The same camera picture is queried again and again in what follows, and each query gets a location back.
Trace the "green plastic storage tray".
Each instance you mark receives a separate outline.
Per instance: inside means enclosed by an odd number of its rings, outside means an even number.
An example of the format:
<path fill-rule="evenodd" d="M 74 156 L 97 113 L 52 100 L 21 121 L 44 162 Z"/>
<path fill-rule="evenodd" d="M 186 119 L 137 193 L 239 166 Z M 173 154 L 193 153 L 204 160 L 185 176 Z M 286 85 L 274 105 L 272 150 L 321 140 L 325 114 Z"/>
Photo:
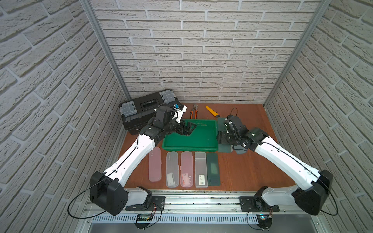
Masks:
<path fill-rule="evenodd" d="M 193 152 L 216 152 L 217 121 L 213 119 L 185 119 L 188 124 L 193 123 L 197 127 L 190 136 L 177 133 L 167 135 L 162 143 L 162 148 L 167 151 L 193 151 Z"/>

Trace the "blue-grey frosted pencil case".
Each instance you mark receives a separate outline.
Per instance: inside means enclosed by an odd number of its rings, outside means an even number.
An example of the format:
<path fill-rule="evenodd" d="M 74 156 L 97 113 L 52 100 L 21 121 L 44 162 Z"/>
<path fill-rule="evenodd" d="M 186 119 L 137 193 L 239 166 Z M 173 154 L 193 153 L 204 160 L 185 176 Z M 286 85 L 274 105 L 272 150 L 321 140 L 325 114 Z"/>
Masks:
<path fill-rule="evenodd" d="M 247 149 L 244 146 L 241 146 L 241 145 L 234 145 L 234 146 L 232 146 L 232 149 L 237 154 L 245 154 L 247 152 Z"/>

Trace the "dark green labelled pencil case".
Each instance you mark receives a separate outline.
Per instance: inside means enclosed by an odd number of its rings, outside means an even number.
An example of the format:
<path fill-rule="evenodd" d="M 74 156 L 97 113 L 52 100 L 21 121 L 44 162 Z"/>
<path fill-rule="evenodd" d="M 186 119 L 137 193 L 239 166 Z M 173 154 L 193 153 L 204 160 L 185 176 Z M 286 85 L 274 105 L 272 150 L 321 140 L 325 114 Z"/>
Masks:
<path fill-rule="evenodd" d="M 220 186 L 219 159 L 216 153 L 207 154 L 207 178 L 209 186 Z"/>

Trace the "grey frosted rectangular pencil case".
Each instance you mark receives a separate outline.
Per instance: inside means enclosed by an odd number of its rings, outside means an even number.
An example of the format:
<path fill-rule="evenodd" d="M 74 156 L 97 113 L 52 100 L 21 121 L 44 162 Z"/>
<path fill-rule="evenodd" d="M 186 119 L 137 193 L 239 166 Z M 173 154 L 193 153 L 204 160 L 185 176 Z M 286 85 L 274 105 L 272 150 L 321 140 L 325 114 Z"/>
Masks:
<path fill-rule="evenodd" d="M 207 158 L 205 152 L 195 152 L 195 186 L 207 188 Z"/>

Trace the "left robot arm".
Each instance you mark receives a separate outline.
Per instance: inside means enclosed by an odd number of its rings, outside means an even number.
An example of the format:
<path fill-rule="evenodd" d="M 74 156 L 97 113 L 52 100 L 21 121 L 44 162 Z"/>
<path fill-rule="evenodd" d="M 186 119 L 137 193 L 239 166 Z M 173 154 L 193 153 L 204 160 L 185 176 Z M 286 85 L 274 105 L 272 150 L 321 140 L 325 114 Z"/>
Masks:
<path fill-rule="evenodd" d="M 127 206 L 150 205 L 152 193 L 143 188 L 125 188 L 125 185 L 143 158 L 172 133 L 189 136 L 196 125 L 182 119 L 187 107 L 180 103 L 162 104 L 155 116 L 139 131 L 135 142 L 113 165 L 104 172 L 95 172 L 90 178 L 90 200 L 115 216 Z"/>

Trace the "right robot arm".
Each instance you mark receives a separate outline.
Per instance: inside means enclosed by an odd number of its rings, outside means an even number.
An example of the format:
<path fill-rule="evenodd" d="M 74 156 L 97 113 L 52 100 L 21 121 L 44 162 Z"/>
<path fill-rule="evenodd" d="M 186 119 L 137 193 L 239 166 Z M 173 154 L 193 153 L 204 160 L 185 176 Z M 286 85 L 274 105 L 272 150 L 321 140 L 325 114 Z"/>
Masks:
<path fill-rule="evenodd" d="M 237 153 L 251 150 L 281 169 L 295 185 L 283 188 L 261 187 L 252 200 L 259 211 L 267 211 L 277 205 L 297 206 L 316 216 L 330 195 L 333 175 L 301 161 L 281 147 L 259 128 L 248 129 L 238 116 L 228 115 L 218 131 L 220 144 L 229 145 Z"/>

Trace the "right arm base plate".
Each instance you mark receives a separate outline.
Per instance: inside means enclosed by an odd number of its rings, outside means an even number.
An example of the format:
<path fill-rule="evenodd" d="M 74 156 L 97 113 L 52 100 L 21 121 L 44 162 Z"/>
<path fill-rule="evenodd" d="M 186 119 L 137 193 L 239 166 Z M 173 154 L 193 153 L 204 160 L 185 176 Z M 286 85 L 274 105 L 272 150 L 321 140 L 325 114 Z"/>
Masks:
<path fill-rule="evenodd" d="M 261 198 L 239 197 L 242 212 L 280 212 L 278 205 L 268 205 Z"/>

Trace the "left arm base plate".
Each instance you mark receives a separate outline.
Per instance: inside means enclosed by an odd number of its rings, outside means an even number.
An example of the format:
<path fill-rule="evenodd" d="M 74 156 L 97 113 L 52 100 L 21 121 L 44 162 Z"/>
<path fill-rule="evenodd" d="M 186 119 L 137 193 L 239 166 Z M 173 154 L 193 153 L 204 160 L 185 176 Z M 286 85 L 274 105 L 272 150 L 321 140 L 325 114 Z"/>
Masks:
<path fill-rule="evenodd" d="M 151 196 L 144 204 L 127 206 L 125 210 L 130 212 L 151 212 L 156 208 L 156 212 L 161 212 L 164 210 L 165 198 L 165 196 Z"/>

